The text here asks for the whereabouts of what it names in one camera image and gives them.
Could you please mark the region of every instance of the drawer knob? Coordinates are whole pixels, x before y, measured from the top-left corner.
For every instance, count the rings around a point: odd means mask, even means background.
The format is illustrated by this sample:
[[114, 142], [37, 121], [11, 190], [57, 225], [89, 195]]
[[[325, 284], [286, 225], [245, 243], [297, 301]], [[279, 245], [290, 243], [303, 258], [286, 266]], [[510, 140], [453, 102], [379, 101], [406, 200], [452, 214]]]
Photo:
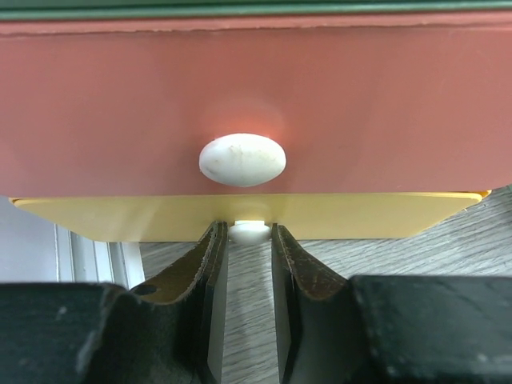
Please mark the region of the drawer knob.
[[257, 134], [229, 134], [207, 144], [199, 169], [227, 186], [258, 186], [284, 171], [286, 155], [274, 140]]
[[228, 229], [232, 242], [242, 246], [256, 246], [270, 240], [270, 227], [260, 220], [237, 220]]

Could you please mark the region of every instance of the red painted surface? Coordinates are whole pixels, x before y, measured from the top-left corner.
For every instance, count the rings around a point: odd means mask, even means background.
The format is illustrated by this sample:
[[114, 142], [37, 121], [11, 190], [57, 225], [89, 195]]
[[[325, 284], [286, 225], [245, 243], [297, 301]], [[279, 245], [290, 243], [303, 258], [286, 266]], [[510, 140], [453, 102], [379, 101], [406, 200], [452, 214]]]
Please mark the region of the red painted surface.
[[[201, 23], [0, 24], [0, 194], [512, 183], [512, 13]], [[281, 143], [285, 172], [203, 177], [201, 148], [233, 132]]]

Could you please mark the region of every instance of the small white knob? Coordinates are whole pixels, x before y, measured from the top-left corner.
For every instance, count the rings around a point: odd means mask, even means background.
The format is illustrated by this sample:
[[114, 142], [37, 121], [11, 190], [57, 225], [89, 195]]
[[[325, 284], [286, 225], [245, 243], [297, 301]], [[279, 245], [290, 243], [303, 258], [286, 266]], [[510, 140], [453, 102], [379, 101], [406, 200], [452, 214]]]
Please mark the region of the small white knob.
[[199, 169], [227, 186], [258, 186], [276, 178], [286, 166], [285, 151], [257, 134], [229, 134], [207, 144], [199, 155]]
[[270, 227], [264, 221], [237, 220], [228, 229], [231, 241], [243, 246], [255, 246], [270, 239]]

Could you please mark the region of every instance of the wooden floor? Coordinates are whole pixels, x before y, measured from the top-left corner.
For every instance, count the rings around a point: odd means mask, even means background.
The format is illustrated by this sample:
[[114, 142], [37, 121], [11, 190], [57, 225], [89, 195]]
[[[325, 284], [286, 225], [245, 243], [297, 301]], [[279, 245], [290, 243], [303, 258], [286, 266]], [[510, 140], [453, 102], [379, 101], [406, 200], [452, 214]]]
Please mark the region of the wooden floor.
[[[345, 277], [354, 274], [512, 276], [512, 192], [496, 190], [414, 238], [309, 241], [304, 247]], [[188, 243], [142, 244], [146, 276], [183, 255]], [[278, 384], [270, 244], [231, 245], [223, 383]]]

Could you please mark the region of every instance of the black metal jaw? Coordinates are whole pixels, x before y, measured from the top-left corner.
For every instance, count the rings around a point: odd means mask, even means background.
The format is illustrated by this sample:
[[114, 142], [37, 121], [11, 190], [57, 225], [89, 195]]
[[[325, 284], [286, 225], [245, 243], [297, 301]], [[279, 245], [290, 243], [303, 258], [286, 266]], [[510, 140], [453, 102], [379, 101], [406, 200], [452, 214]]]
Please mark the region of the black metal jaw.
[[[512, 279], [346, 280], [272, 229], [281, 384], [512, 383]], [[227, 224], [131, 291], [0, 286], [9, 384], [221, 384]]]
[[345, 280], [272, 229], [281, 384], [512, 383], [512, 279]]
[[111, 284], [0, 287], [0, 381], [220, 384], [227, 224], [130, 292]]

